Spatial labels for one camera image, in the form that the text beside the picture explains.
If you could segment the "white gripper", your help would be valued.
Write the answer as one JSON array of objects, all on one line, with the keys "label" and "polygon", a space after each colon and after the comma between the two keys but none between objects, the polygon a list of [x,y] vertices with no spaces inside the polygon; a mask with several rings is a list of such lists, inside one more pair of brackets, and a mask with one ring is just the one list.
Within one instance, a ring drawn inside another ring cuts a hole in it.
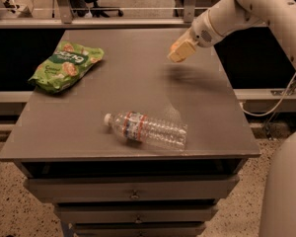
[{"label": "white gripper", "polygon": [[195,45],[192,43],[191,37],[201,47],[211,47],[224,38],[212,26],[210,10],[206,10],[193,20],[191,29],[187,29],[176,40],[179,43],[178,47],[175,50],[170,50],[168,54],[171,61],[182,62],[195,53]]}]

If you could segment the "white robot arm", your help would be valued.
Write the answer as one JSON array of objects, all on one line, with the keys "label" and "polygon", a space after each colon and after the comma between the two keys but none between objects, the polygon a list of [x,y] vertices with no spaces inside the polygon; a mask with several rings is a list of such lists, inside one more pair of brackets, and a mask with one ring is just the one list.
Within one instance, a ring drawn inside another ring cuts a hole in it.
[{"label": "white robot arm", "polygon": [[211,47],[231,33],[265,23],[296,70],[294,0],[220,0],[193,20],[170,47],[168,58],[181,62],[200,47]]}]

